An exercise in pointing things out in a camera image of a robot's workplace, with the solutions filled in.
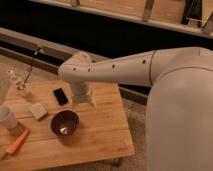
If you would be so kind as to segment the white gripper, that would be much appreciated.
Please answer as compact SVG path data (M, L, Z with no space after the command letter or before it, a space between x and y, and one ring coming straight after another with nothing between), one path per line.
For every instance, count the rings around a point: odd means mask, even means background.
M92 88L89 83L72 83L70 85L72 106L76 109L80 104L87 103L95 107Z

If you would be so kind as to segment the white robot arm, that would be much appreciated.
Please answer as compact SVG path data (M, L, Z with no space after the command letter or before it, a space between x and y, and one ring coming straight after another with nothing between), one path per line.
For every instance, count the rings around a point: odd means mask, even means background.
M93 63L78 52L58 69L72 100L89 100L90 82L147 86L148 171L213 171L213 50L152 50Z

